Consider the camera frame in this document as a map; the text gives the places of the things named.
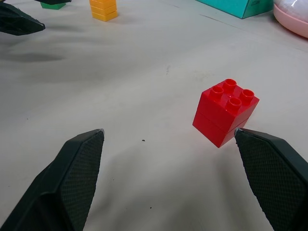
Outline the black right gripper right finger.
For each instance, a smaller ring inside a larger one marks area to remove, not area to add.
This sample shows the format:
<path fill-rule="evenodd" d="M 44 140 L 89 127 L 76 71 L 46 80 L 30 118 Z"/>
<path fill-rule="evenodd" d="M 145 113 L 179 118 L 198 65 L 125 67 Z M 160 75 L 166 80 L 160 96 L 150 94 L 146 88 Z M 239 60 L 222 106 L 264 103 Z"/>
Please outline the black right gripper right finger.
<path fill-rule="evenodd" d="M 308 162 L 284 139 L 237 128 L 250 188 L 274 231 L 308 231 Z"/>

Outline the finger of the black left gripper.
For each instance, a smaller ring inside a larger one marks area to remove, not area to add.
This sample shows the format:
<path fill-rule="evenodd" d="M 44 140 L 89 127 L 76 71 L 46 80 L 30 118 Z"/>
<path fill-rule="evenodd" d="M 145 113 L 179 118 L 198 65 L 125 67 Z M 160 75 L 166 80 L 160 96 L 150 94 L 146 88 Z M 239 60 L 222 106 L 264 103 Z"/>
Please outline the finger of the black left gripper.
<path fill-rule="evenodd" d="M 29 35 L 43 31 L 45 25 L 20 9 L 0 3 L 0 32 L 15 36 Z"/>
<path fill-rule="evenodd" d="M 72 0 L 35 0 L 35 1 L 45 3 L 48 5 L 56 5 L 56 4 L 68 3 L 71 2 Z"/>

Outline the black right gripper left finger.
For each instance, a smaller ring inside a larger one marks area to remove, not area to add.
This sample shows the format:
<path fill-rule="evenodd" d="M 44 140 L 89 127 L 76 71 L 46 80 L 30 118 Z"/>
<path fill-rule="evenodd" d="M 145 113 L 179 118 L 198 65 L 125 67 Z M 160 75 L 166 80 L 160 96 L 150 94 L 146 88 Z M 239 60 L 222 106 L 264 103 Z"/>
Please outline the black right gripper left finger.
<path fill-rule="evenodd" d="M 68 140 L 32 181 L 0 231 L 83 231 L 96 190 L 104 130 Z"/>

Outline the green toy brick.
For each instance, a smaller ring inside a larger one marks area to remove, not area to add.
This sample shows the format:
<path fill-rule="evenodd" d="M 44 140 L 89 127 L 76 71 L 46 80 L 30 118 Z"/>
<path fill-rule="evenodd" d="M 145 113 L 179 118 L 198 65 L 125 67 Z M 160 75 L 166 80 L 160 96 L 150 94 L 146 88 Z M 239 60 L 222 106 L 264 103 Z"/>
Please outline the green toy brick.
<path fill-rule="evenodd" d="M 46 3 L 43 3 L 43 2 L 41 2 L 40 4 L 41 4 L 43 9 L 50 9 L 50 10 L 59 10 L 66 5 L 66 3 L 59 3 L 59 4 L 50 5 L 50 4 L 46 4 Z"/>

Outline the yellow toy bricks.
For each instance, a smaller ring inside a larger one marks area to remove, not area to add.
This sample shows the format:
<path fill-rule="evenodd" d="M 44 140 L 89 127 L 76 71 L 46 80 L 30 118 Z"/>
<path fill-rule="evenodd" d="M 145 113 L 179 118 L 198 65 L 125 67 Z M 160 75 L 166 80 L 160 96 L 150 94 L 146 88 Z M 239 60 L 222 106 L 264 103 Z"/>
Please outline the yellow toy bricks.
<path fill-rule="evenodd" d="M 92 17 L 108 22 L 118 16 L 116 0 L 89 0 Z"/>

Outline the red toy bricks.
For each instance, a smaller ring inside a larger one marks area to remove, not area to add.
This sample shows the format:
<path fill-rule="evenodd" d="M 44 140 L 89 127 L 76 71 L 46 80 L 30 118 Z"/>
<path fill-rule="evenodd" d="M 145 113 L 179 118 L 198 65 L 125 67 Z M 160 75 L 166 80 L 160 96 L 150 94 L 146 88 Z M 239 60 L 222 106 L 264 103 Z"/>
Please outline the red toy bricks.
<path fill-rule="evenodd" d="M 226 79 L 202 92 L 193 126 L 220 148 L 234 137 L 253 113 L 259 98 L 233 79 Z"/>

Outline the pink round container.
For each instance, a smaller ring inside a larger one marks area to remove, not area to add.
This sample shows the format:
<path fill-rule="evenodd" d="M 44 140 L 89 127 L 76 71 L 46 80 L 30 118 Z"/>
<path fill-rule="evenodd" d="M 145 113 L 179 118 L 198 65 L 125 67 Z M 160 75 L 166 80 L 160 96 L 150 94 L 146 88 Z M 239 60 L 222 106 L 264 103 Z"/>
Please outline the pink round container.
<path fill-rule="evenodd" d="M 274 0 L 273 13 L 283 27 L 308 39 L 308 0 Z"/>

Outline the teal cardboard box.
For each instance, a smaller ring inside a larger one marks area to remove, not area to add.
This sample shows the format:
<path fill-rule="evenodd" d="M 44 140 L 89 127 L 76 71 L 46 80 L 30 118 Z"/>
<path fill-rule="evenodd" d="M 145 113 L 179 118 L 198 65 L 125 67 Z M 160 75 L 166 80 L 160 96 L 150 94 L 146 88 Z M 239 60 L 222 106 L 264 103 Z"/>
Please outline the teal cardboard box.
<path fill-rule="evenodd" d="M 273 9 L 273 0 L 197 0 L 240 19 L 269 12 Z"/>

